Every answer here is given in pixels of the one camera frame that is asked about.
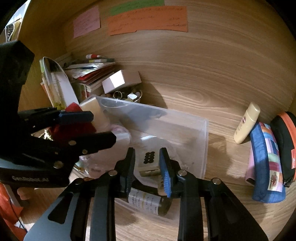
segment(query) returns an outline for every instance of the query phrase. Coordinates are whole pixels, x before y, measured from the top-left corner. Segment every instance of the red cloth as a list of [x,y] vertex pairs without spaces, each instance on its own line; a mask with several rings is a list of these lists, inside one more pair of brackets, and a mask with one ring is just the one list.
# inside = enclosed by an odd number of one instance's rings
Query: red cloth
[[[80,112],[82,111],[82,109],[76,103],[72,103],[65,109],[65,111]],[[63,141],[71,140],[71,138],[77,137],[83,134],[95,133],[96,129],[90,122],[88,122],[88,123],[74,123],[74,124],[63,125],[63,126],[55,125],[49,128],[49,132],[55,141],[63,142]]]
[[26,231],[14,226],[14,224],[18,221],[18,218],[20,217],[22,207],[16,207],[13,204],[10,205],[9,199],[10,197],[7,194],[5,187],[3,186],[3,184],[0,183],[0,215],[6,222],[10,230],[13,232],[13,234],[18,238],[18,240],[23,241],[26,235]]

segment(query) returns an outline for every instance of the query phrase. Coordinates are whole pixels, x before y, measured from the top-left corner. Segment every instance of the jar label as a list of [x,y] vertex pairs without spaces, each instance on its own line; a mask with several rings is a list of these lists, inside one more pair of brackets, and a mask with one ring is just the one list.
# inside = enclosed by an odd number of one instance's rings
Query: jar label
[[137,208],[158,215],[158,207],[161,197],[131,188],[128,202]]

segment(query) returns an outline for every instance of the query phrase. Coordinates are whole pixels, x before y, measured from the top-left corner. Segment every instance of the small white box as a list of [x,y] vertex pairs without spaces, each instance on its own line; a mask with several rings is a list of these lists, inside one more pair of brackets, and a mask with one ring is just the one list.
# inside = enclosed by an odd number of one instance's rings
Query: small white box
[[102,82],[105,94],[139,83],[141,83],[139,72],[128,70],[120,70]]

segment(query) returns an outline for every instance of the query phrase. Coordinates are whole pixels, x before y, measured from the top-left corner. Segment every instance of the sticky note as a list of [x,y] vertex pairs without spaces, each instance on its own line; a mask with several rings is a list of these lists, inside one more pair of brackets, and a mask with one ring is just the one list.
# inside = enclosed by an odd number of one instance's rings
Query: sticky note
[[145,7],[108,17],[107,20],[109,35],[137,30],[188,32],[186,6]]
[[91,31],[94,31],[100,28],[100,12],[99,7],[94,6],[84,13],[80,14],[73,21],[73,30],[74,36],[73,38],[77,38],[79,36],[85,35]]
[[123,12],[131,11],[131,10],[139,9],[143,7],[164,6],[164,5],[165,5],[164,0],[135,0],[135,1],[126,2],[111,8],[110,16],[114,16]]

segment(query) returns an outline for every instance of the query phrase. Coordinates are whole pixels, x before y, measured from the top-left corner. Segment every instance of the zipper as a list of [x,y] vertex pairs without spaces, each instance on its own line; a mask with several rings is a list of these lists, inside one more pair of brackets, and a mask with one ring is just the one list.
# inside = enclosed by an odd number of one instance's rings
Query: zipper
[[[286,126],[288,128],[288,131],[289,131],[290,136],[292,138],[294,150],[295,150],[295,148],[296,148],[296,127],[295,127],[293,121],[291,120],[291,118],[289,117],[289,115],[286,112],[283,112],[283,113],[279,114],[279,116],[283,119],[284,123],[286,124]],[[292,157],[292,163],[295,163],[295,157],[293,157],[292,155],[291,155],[291,157]],[[296,169],[295,169],[293,182],[295,180],[296,180]]]

